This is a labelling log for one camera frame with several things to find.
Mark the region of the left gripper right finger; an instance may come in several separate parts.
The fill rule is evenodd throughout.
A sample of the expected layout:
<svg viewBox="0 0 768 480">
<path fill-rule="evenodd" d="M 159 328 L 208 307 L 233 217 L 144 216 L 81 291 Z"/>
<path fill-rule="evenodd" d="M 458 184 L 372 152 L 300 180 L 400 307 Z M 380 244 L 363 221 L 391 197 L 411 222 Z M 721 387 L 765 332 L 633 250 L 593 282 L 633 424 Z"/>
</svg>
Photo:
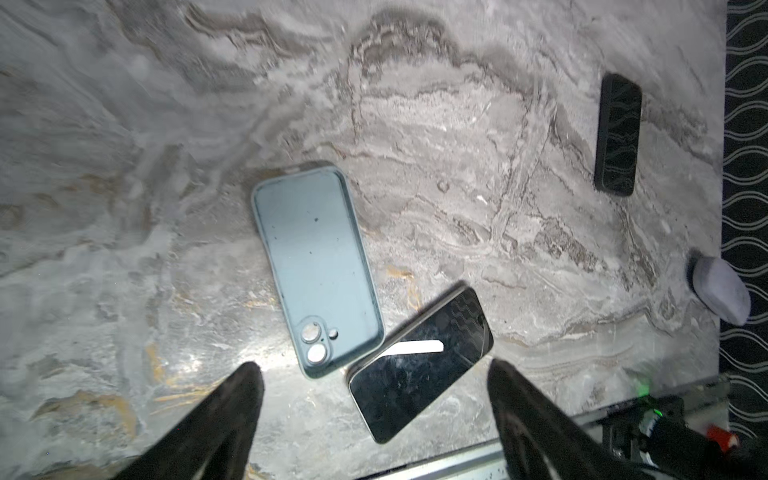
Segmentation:
<svg viewBox="0 0 768 480">
<path fill-rule="evenodd" d="M 512 364 L 491 361 L 487 390 L 512 479 L 646 479 L 612 456 Z"/>
</svg>

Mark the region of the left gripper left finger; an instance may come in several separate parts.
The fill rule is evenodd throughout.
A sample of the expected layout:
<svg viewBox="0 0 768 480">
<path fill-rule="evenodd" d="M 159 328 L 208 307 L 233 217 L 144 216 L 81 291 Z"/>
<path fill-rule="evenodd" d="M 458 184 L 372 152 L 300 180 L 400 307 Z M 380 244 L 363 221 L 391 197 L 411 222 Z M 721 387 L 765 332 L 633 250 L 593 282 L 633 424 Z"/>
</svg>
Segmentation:
<svg viewBox="0 0 768 480">
<path fill-rule="evenodd" d="M 118 479 L 243 479 L 264 397 L 259 366 L 245 362 Z"/>
</svg>

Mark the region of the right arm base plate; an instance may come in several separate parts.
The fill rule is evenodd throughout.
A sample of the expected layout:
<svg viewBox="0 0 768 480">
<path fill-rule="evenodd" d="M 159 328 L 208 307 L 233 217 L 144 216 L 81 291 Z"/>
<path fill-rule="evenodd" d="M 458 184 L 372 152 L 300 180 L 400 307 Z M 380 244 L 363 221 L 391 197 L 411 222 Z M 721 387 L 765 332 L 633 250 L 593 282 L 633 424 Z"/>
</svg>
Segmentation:
<svg viewBox="0 0 768 480">
<path fill-rule="evenodd" d="M 765 479 L 767 442 L 738 436 L 740 446 L 723 453 L 706 436 L 713 423 L 694 429 L 684 400 L 650 396 L 611 408 L 600 420 L 602 444 L 645 473 L 672 479 Z"/>
</svg>

